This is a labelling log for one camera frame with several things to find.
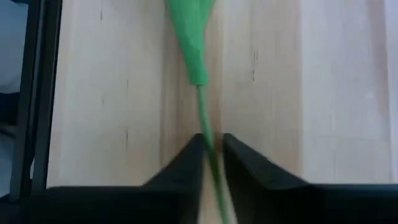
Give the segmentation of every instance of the light wood board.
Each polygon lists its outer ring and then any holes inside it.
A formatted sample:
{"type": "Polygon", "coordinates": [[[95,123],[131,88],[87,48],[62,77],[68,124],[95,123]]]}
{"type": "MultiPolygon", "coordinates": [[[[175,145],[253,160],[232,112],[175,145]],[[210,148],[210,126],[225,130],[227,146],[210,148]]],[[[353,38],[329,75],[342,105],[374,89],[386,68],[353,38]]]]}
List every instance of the light wood board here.
{"type": "MultiPolygon", "coordinates": [[[[398,180],[395,0],[218,0],[213,128],[314,182],[398,180]]],[[[163,1],[63,3],[48,186],[140,185],[194,133],[163,1]]],[[[219,223],[208,167],[201,222],[219,223]]]]}

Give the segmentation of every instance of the wooden surface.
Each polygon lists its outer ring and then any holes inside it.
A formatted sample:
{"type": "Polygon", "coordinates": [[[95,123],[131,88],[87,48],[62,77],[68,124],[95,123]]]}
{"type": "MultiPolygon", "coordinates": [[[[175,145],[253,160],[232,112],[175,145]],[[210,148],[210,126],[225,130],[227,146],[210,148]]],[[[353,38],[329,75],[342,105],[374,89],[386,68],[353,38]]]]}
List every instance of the wooden surface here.
{"type": "MultiPolygon", "coordinates": [[[[217,1],[214,129],[310,181],[398,180],[397,13],[395,0],[217,1]]],[[[163,1],[64,2],[49,186],[140,185],[199,131],[163,1]]],[[[208,167],[201,222],[219,223],[208,167]]]]}

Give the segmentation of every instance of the black frame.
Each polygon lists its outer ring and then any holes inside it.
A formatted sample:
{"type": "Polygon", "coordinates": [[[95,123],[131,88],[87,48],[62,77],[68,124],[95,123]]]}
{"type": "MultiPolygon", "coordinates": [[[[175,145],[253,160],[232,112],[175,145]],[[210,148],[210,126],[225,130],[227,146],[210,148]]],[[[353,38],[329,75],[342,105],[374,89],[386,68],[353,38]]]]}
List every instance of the black frame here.
{"type": "Polygon", "coordinates": [[[9,194],[13,202],[45,190],[61,12],[62,0],[29,4],[9,194]]]}

